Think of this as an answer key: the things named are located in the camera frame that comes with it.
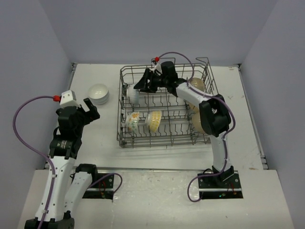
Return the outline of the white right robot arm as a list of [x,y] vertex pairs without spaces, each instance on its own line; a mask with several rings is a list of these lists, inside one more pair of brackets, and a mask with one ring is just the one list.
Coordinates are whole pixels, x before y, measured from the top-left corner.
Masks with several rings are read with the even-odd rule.
[[209,135],[213,150],[212,173],[205,176],[213,177],[217,187],[224,187],[234,173],[226,143],[227,135],[231,132],[229,125],[233,119],[232,111],[222,95],[204,93],[192,86],[190,79],[178,77],[173,62],[159,63],[156,58],[152,61],[152,66],[152,69],[145,69],[142,78],[133,88],[145,93],[155,93],[159,88],[165,88],[175,97],[198,105],[201,126]]

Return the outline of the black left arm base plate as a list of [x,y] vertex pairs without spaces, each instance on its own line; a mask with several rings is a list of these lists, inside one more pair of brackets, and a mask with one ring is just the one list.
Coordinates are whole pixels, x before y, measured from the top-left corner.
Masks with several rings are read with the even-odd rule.
[[110,199],[113,200],[114,175],[99,181],[93,187],[86,190],[83,199]]

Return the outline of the orange green floral bowl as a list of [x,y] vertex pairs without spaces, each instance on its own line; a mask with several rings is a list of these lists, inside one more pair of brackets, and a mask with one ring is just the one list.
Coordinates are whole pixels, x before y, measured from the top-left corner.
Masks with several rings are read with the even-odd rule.
[[132,112],[131,114],[127,115],[125,121],[125,127],[128,129],[129,132],[135,133],[137,131],[139,117],[140,117],[139,112]]

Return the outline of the light blue bowl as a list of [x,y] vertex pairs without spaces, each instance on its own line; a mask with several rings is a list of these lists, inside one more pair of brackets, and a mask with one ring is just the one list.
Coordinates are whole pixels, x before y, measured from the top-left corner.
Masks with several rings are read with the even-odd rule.
[[105,104],[109,100],[109,95],[106,95],[106,96],[104,96],[102,98],[98,98],[98,99],[90,98],[90,100],[94,105],[102,105],[102,104]]
[[108,94],[108,87],[102,83],[94,84],[88,89],[88,96],[91,99],[102,99],[104,97],[107,97]]

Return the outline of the light blue bowl rack end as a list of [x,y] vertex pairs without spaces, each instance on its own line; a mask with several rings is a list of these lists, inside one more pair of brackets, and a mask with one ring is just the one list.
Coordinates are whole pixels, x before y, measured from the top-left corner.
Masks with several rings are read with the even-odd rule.
[[133,104],[133,105],[139,104],[139,91],[137,89],[134,89],[133,86],[130,86],[127,89],[126,95],[131,104]]

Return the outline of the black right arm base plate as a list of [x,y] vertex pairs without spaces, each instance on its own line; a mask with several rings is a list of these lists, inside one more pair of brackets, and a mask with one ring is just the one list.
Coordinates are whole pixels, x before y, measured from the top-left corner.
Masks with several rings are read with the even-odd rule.
[[198,188],[201,200],[244,198],[237,171],[224,181],[217,180],[216,177],[198,178]]

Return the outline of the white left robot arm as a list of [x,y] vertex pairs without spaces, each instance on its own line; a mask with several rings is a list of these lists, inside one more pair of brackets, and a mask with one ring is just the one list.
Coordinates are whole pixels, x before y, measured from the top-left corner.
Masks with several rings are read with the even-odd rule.
[[50,166],[40,206],[33,219],[25,222],[26,229],[72,229],[72,212],[89,187],[99,182],[96,165],[80,164],[73,168],[82,145],[86,125],[100,118],[89,98],[83,101],[85,111],[74,98],[66,95],[55,98],[60,103],[56,111],[58,126],[53,131],[47,162]]

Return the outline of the yellow dotted bowl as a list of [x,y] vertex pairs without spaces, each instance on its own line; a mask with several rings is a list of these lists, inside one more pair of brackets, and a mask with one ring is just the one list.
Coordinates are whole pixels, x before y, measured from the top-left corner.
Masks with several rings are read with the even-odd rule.
[[152,111],[147,114],[147,117],[145,119],[145,124],[149,128],[151,132],[156,132],[160,126],[162,118],[162,112],[161,111]]

